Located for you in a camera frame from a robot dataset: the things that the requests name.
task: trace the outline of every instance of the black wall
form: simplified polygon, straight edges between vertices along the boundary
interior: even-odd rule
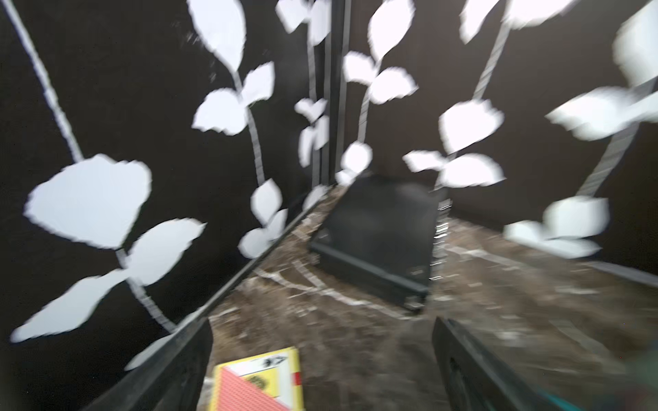
[[[151,170],[151,194],[125,247],[166,220],[207,223],[177,265],[146,287],[163,313],[179,322],[248,262],[238,241],[260,227],[249,204],[258,183],[247,128],[234,136],[191,128],[208,92],[233,87],[229,72],[197,38],[183,0],[14,3],[83,155],[138,160]],[[273,96],[251,110],[265,174],[280,188],[281,208],[289,209],[291,221],[311,189],[311,167],[300,167],[297,158],[299,133],[308,122],[293,109],[309,95],[307,25],[288,34],[275,0],[241,3],[247,22],[241,77],[268,61],[275,66]],[[79,328],[9,342],[12,330],[78,280],[119,265],[113,250],[73,243],[23,215],[31,190],[72,159],[4,10],[0,57],[0,364],[17,403],[73,410],[116,383],[126,363],[166,332],[123,282]],[[323,44],[316,47],[316,66],[321,97]]]

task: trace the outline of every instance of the leaf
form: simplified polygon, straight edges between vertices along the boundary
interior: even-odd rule
[[[464,154],[443,167],[441,181],[447,187],[491,185],[503,181],[500,166],[482,154]]]
[[[274,63],[267,62],[252,70],[245,77],[242,104],[247,106],[258,100],[267,100],[274,92]]]
[[[544,240],[544,227],[537,221],[519,221],[503,228],[503,237],[527,247],[536,247]]]
[[[357,175],[365,170],[372,161],[372,149],[365,143],[355,141],[350,144],[340,160],[341,167]]]
[[[271,178],[256,188],[251,195],[251,211],[263,227],[270,222],[281,207],[281,191]]]
[[[143,349],[139,354],[135,355],[130,362],[124,367],[124,371],[130,371],[133,370],[134,368],[137,368],[144,364],[146,360],[151,358],[156,352],[158,352],[165,344],[167,344],[167,341],[171,340],[176,333],[167,335],[162,338],[158,338],[151,344],[149,344],[148,347]]]
[[[539,26],[577,0],[509,0],[503,21],[512,28]]]
[[[104,154],[66,166],[32,190],[24,215],[49,233],[99,249],[118,249],[151,193],[139,161]]]
[[[402,159],[414,173],[423,170],[440,171],[447,162],[438,151],[409,151]]]
[[[188,0],[194,29],[203,45],[231,72],[238,72],[247,27],[238,0]]]
[[[590,237],[601,233],[609,220],[608,200],[585,195],[556,201],[544,211],[549,238]]]
[[[299,134],[297,153],[299,154],[299,165],[302,167],[308,167],[311,164],[311,147],[313,147],[315,134],[315,129],[312,126],[301,130]]]
[[[192,128],[236,135],[247,125],[247,111],[232,89],[211,91],[194,114]]]
[[[304,199],[304,205],[302,206],[302,209],[306,211],[309,208],[313,207],[318,201],[320,201],[325,196],[327,190],[328,187],[321,184],[313,187],[311,192]]]
[[[555,239],[544,241],[540,249],[562,258],[582,258],[596,253],[601,247],[590,240]]]
[[[309,5],[304,0],[279,0],[276,3],[276,15],[279,16],[287,33],[294,32],[309,17]]]
[[[464,44],[468,43],[480,31],[482,23],[487,14],[498,3],[499,0],[467,0],[461,11],[461,26],[459,37]]]
[[[372,59],[356,51],[350,51],[343,58],[343,73],[346,82],[365,85],[370,85],[377,76]]]
[[[272,240],[266,229],[255,228],[242,237],[238,244],[238,250],[243,256],[253,260],[260,257],[270,247],[271,243]]]
[[[520,221],[508,224],[503,236],[526,247],[545,251],[562,258],[580,258],[592,255],[601,249],[596,243],[581,239],[552,239],[543,237],[544,228],[536,221]]]
[[[617,32],[613,59],[631,87],[658,76],[658,0],[633,14]]]
[[[193,218],[162,222],[145,232],[126,257],[130,277],[151,285],[165,276],[180,260],[205,224]]]
[[[325,99],[319,99],[315,103],[311,99],[302,99],[295,104],[295,111],[306,117],[309,123],[313,124],[315,120],[322,116],[326,106],[327,100]]]
[[[322,116],[315,125],[315,144],[313,149],[319,150],[329,141],[329,116]]]
[[[578,139],[593,141],[628,127],[633,102],[633,96],[624,88],[601,87],[574,97],[546,118],[570,130]]]
[[[277,212],[272,221],[267,225],[267,235],[270,237],[270,240],[274,241],[277,238],[281,237],[281,234],[286,228],[286,218],[288,217],[288,209],[281,210]]]
[[[315,0],[309,20],[309,41],[318,45],[331,31],[331,2]]]
[[[382,104],[413,94],[418,86],[404,68],[389,67],[377,76],[370,86],[370,101]]]
[[[125,279],[124,270],[113,270],[104,276],[81,279],[16,328],[11,333],[11,342],[19,343],[29,338],[59,334],[80,327],[93,314],[101,299]]]
[[[493,134],[505,116],[489,100],[457,103],[439,117],[439,132],[447,154],[468,147]]]
[[[375,61],[395,47],[405,36],[416,12],[411,0],[384,0],[368,24],[368,44]]]
[[[356,177],[357,175],[350,170],[341,170],[336,173],[336,181],[343,187],[350,186]]]

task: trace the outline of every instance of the black panel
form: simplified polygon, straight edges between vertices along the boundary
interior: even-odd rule
[[[382,176],[357,179],[313,234],[309,248],[328,273],[405,305],[422,302],[438,204],[445,190]]]

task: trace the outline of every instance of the floral wall pattern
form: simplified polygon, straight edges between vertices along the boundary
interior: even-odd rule
[[[352,4],[343,50],[348,84],[372,83],[372,63],[355,50],[366,47],[367,16],[392,3]],[[353,177],[370,167],[444,185],[452,188],[454,215],[507,239],[657,273],[645,257],[658,246],[658,220],[649,211],[658,197],[648,193],[655,178],[647,170],[658,153],[651,138],[657,5],[416,2],[413,23],[386,57],[405,67],[414,92],[370,113],[364,99],[357,118],[359,97],[347,87],[342,144],[349,148],[340,173]],[[340,173],[337,180],[349,183]]]
[[[0,362],[26,408],[107,390],[324,195],[299,136],[331,140],[330,3],[304,38],[276,5],[2,1]]]

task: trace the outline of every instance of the dusty floor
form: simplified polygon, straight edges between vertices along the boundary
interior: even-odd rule
[[[296,346],[308,411],[449,410],[431,345],[434,320],[444,316],[531,384],[588,408],[655,338],[658,289],[459,220],[450,222],[442,278],[424,312],[410,316],[311,264],[306,240],[341,193],[210,315],[211,366]]]

